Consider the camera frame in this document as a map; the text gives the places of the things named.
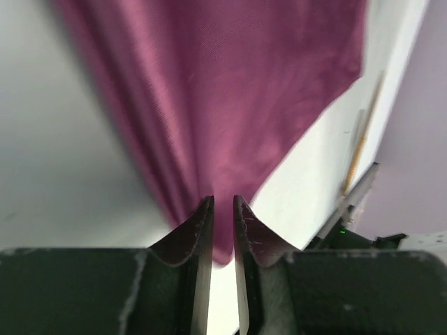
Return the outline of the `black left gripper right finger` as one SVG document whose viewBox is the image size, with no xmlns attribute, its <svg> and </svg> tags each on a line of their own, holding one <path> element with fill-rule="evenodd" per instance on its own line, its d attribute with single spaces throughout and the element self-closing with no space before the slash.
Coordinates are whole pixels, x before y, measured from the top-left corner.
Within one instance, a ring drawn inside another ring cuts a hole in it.
<svg viewBox="0 0 447 335">
<path fill-rule="evenodd" d="M 237 196 L 240 334 L 445 334 L 446 264 L 426 251 L 300 251 Z"/>
</svg>

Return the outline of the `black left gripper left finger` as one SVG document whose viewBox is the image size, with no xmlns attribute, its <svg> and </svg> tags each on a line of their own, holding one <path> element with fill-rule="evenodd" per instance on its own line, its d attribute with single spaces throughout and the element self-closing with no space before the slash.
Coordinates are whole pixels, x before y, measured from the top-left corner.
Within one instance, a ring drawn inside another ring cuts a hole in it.
<svg viewBox="0 0 447 335">
<path fill-rule="evenodd" d="M 205 334 L 214 200 L 149 248 L 1 252 L 2 334 Z"/>
</svg>

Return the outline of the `magenta satin napkin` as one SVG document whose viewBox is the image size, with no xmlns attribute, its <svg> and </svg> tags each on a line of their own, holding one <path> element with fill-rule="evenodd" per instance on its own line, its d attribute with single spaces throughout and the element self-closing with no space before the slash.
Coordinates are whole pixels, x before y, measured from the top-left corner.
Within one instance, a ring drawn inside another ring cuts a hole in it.
<svg viewBox="0 0 447 335">
<path fill-rule="evenodd" d="M 252 200 L 362 71 L 366 1 L 56 1 L 168 220 L 215 201 L 213 258 Z"/>
</svg>

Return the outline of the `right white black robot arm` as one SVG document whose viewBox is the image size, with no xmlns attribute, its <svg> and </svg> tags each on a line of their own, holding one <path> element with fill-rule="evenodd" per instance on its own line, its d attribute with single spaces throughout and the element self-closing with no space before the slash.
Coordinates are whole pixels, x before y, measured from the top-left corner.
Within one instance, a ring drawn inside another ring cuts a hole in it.
<svg viewBox="0 0 447 335">
<path fill-rule="evenodd" d="M 367 239 L 350 230 L 340 230 L 329 244 L 331 249 L 390 249 L 446 251 L 446 231 L 425 234 L 394 234 L 387 237 Z"/>
</svg>

